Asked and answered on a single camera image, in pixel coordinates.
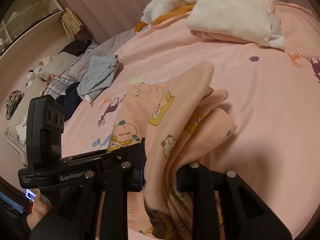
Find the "person's left hand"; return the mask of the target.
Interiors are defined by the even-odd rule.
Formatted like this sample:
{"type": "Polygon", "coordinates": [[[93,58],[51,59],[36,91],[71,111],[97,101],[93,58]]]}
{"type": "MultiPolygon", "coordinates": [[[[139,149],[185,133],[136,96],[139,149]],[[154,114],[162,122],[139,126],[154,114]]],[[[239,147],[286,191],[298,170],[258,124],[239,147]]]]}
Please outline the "person's left hand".
{"type": "Polygon", "coordinates": [[[42,195],[40,192],[38,192],[33,203],[32,213],[27,216],[27,224],[30,230],[33,230],[35,226],[37,226],[40,220],[50,211],[52,207],[52,205],[47,204],[42,200],[42,195]]]}

